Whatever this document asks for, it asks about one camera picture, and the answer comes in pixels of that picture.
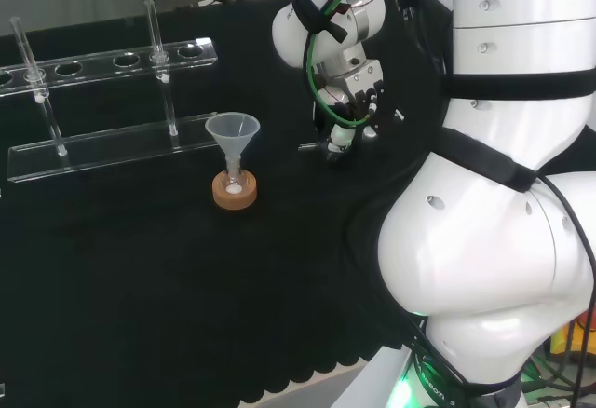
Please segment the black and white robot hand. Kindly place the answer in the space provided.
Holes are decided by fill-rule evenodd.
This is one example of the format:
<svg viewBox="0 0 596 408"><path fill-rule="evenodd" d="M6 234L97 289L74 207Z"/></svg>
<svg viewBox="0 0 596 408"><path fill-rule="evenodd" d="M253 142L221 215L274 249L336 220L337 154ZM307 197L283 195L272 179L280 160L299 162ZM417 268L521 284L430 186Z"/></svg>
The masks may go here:
<svg viewBox="0 0 596 408"><path fill-rule="evenodd" d="M325 61L314 67L314 84L327 105L313 105L317 149L334 163L357 141L371 142L405 122L405 114L386 90L380 61L364 56Z"/></svg>

